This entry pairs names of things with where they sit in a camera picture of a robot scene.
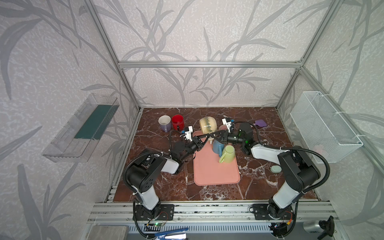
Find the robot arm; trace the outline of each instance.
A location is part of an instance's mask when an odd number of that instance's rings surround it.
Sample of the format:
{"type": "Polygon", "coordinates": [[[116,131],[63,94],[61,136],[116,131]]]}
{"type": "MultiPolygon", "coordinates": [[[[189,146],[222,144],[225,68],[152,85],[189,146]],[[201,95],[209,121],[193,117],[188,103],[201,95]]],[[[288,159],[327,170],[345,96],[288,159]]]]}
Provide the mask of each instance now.
{"type": "MultiPolygon", "coordinates": [[[[232,121],[226,122],[230,128],[232,121]]],[[[208,136],[225,144],[241,144],[241,149],[245,154],[252,154],[254,158],[271,161],[281,166],[285,182],[269,200],[268,213],[272,218],[280,218],[284,211],[304,194],[303,190],[320,178],[319,170],[306,152],[262,146],[253,140],[253,131],[248,123],[240,124],[237,134],[231,133],[229,130],[220,130],[191,137],[192,129],[190,128],[185,129],[185,134],[190,142],[187,144],[182,141],[175,143],[170,155],[163,152],[149,154],[136,159],[125,171],[131,189],[136,190],[134,194],[137,195],[140,203],[152,218],[158,216],[160,209],[160,201],[153,187],[157,177],[161,172],[178,174],[182,170],[184,159],[194,152],[200,151],[207,143],[208,136]]],[[[146,151],[153,152],[153,149],[146,149],[142,153],[146,151]]]]}
{"type": "Polygon", "coordinates": [[[252,154],[256,159],[264,159],[281,166],[285,182],[269,200],[268,213],[272,218],[280,218],[292,203],[304,195],[303,190],[320,178],[319,169],[306,152],[262,146],[253,140],[250,124],[242,123],[238,135],[228,130],[216,132],[214,135],[213,137],[221,143],[241,143],[241,149],[245,154],[252,154]]]}

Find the wallpaper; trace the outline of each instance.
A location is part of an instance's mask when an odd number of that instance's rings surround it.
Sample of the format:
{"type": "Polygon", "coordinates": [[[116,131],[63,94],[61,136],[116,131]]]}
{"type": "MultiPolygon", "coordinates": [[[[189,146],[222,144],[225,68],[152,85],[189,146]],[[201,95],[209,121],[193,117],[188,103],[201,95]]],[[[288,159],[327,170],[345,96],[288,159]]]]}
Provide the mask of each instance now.
{"type": "Polygon", "coordinates": [[[0,2],[0,239],[79,239],[137,111],[73,0],[0,2]],[[87,163],[41,155],[90,93],[120,107],[87,163]]]}
{"type": "Polygon", "coordinates": [[[125,75],[142,106],[276,106],[293,71],[293,68],[142,68],[126,70],[125,75]]]}
{"type": "Polygon", "coordinates": [[[384,154],[383,62],[384,4],[364,0],[342,4],[306,67],[384,154]]]}
{"type": "MultiPolygon", "coordinates": [[[[298,61],[331,0],[95,0],[119,61],[298,61]]],[[[293,69],[125,69],[142,106],[275,106],[293,69]]]]}
{"type": "MultiPolygon", "coordinates": [[[[384,136],[383,3],[344,1],[305,66],[380,151],[383,151],[384,136]]],[[[287,133],[296,144],[304,141],[289,113],[302,91],[312,90],[306,80],[299,77],[279,109],[287,133]]],[[[332,202],[351,240],[382,239],[382,174],[361,149],[330,166],[331,175],[318,188],[318,196],[332,202]]],[[[324,172],[323,165],[318,167],[324,172]]]]}
{"type": "Polygon", "coordinates": [[[94,1],[120,61],[297,61],[330,2],[94,1]]]}
{"type": "MultiPolygon", "coordinates": [[[[279,108],[284,127],[294,144],[305,147],[290,112],[303,91],[313,91],[303,77],[298,77],[288,97],[279,108]]],[[[317,164],[324,176],[323,164],[317,164]]],[[[316,188],[323,201],[331,201],[351,240],[379,240],[384,234],[384,178],[374,170],[370,160],[358,149],[341,161],[331,163],[331,175],[316,188]]]]}

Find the white wire basket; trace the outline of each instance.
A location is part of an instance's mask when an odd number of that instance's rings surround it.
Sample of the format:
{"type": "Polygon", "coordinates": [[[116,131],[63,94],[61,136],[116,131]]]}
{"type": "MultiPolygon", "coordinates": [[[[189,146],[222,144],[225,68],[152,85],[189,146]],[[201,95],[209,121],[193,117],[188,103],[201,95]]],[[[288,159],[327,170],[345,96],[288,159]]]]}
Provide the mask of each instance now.
{"type": "Polygon", "coordinates": [[[303,92],[291,117],[308,148],[328,162],[338,162],[363,145],[340,112],[319,91],[303,92]]]}

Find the red mug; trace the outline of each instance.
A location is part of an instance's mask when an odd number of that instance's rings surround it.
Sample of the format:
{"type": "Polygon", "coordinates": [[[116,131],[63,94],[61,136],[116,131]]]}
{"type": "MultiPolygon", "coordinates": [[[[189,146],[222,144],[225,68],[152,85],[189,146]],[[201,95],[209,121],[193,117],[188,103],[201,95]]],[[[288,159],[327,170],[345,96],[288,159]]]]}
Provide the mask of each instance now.
{"type": "Polygon", "coordinates": [[[178,130],[178,131],[182,131],[184,130],[184,118],[182,115],[175,115],[172,117],[172,125],[173,125],[173,129],[175,130],[178,130]]]}

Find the aluminum frame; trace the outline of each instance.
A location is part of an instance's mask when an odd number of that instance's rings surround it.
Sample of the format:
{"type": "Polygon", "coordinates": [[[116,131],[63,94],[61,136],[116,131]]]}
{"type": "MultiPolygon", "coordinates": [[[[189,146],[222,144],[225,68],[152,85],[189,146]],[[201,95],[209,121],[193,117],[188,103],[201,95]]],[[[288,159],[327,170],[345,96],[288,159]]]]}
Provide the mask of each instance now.
{"type": "Polygon", "coordinates": [[[120,155],[120,158],[119,158],[119,161],[118,161],[118,163],[116,165],[116,168],[113,171],[112,179],[111,179],[111,181],[108,184],[109,188],[108,188],[108,191],[105,194],[106,199],[105,199],[104,202],[110,201],[110,193],[111,193],[111,191],[113,190],[114,187],[117,188],[117,185],[118,185],[118,183],[120,181],[121,174],[123,172],[124,165],[125,165],[125,162],[127,160],[129,151],[131,150],[133,139],[134,139],[134,137],[136,135],[136,131],[137,131],[137,128],[139,126],[139,122],[140,122],[143,110],[144,110],[144,108],[140,109],[140,111],[137,113],[137,115],[135,117],[135,120],[133,122],[133,126],[132,126],[132,129],[131,129],[131,132],[130,132],[129,136],[127,137],[127,141],[124,144],[124,150],[123,150],[122,154],[120,155]]]}
{"type": "MultiPolygon", "coordinates": [[[[341,4],[344,0],[333,0],[331,4],[329,5],[329,8],[327,12],[325,13],[323,20],[321,21],[319,27],[316,30],[316,33],[313,35],[312,40],[310,44],[308,45],[307,49],[304,52],[303,57],[301,58],[301,65],[302,67],[304,64],[308,61],[309,57],[311,56],[313,50],[315,49],[316,45],[321,39],[321,36],[324,34],[324,32],[327,30],[328,26],[331,24],[333,18],[335,17],[336,13],[338,12],[339,8],[341,7],[341,4]]],[[[297,77],[298,77],[298,69],[296,69],[294,75],[292,75],[287,87],[284,89],[283,94],[281,95],[281,98],[279,99],[276,108],[280,108],[283,104],[283,101],[288,96],[289,92],[291,91],[293,85],[295,84],[297,77]]]]}
{"type": "Polygon", "coordinates": [[[96,11],[95,5],[93,4],[92,0],[83,0],[83,3],[84,3],[84,6],[85,6],[87,12],[89,13],[89,16],[91,17],[93,24],[96,27],[97,32],[99,33],[99,35],[103,41],[104,46],[107,49],[109,56],[112,59],[113,65],[116,68],[116,71],[120,77],[120,80],[122,81],[125,89],[128,91],[128,94],[131,97],[132,101],[134,102],[137,111],[139,111],[140,110],[139,102],[137,101],[125,74],[123,73],[122,69],[119,67],[118,58],[116,56],[116,53],[113,51],[112,45],[111,45],[111,43],[107,37],[107,34],[104,30],[103,25],[101,23],[101,20],[100,20],[100,17],[96,11]]]}
{"type": "MultiPolygon", "coordinates": [[[[276,222],[276,220],[255,220],[248,211],[252,204],[268,204],[266,200],[228,200],[228,201],[170,201],[174,204],[174,219],[170,223],[212,223],[212,222],[276,222]]],[[[339,218],[330,202],[299,201],[297,221],[328,219],[329,215],[339,222],[339,218]]],[[[125,224],[132,223],[132,202],[95,204],[87,223],[125,224]]]]}
{"type": "Polygon", "coordinates": [[[299,68],[298,61],[121,61],[120,68],[299,68]]]}
{"type": "Polygon", "coordinates": [[[315,90],[322,92],[327,100],[332,104],[332,106],[340,112],[342,118],[347,122],[347,124],[352,128],[352,130],[359,135],[359,138],[363,142],[361,149],[364,154],[369,158],[374,166],[381,172],[384,176],[384,156],[375,148],[373,143],[364,135],[358,126],[352,121],[347,113],[343,111],[340,105],[327,93],[321,84],[315,79],[315,77],[305,68],[301,67],[299,69],[299,74],[301,74],[308,82],[308,84],[315,90]]]}

